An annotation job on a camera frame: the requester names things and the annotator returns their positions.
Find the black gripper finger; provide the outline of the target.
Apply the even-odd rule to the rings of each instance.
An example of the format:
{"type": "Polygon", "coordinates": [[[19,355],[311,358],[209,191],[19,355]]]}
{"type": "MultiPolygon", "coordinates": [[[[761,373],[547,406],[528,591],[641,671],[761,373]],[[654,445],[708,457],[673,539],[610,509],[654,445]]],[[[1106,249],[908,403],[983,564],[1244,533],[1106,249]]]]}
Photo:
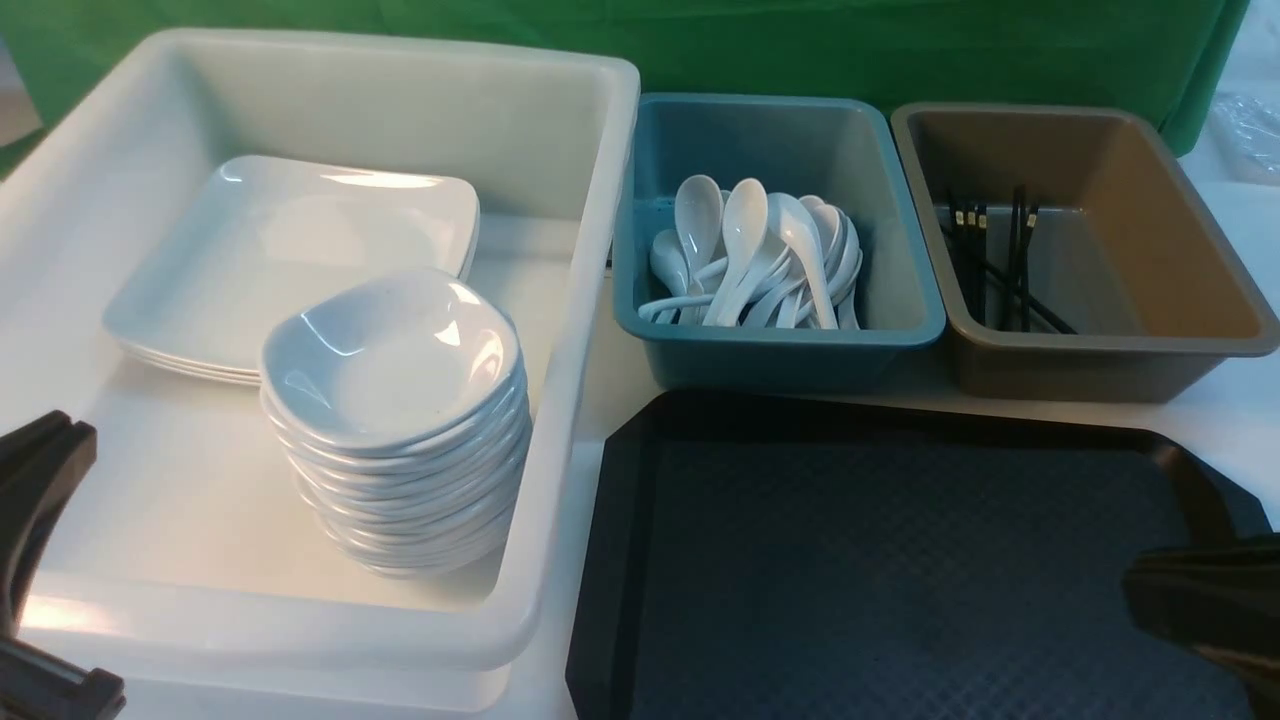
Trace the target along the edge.
{"type": "Polygon", "coordinates": [[[113,673],[22,641],[1,643],[3,719],[115,719],[125,705],[125,683],[113,673]]]}

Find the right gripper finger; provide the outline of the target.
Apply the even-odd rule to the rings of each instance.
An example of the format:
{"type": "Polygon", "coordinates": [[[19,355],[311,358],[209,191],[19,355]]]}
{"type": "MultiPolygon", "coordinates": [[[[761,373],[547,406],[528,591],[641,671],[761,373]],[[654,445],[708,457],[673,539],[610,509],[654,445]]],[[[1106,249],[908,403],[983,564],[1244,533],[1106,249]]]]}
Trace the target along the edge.
{"type": "Polygon", "coordinates": [[[1229,670],[1254,715],[1277,715],[1277,533],[1146,551],[1125,570],[1123,592],[1135,626],[1229,670]]]}

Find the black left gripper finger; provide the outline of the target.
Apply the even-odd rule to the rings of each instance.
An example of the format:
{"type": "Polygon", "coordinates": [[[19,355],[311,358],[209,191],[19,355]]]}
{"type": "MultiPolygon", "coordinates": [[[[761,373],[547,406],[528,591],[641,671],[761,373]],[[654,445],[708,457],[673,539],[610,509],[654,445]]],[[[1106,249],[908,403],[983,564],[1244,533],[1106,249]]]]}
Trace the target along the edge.
{"type": "Polygon", "coordinates": [[[54,410],[1,438],[1,625],[17,634],[58,519],[97,457],[97,430],[54,410]]]}

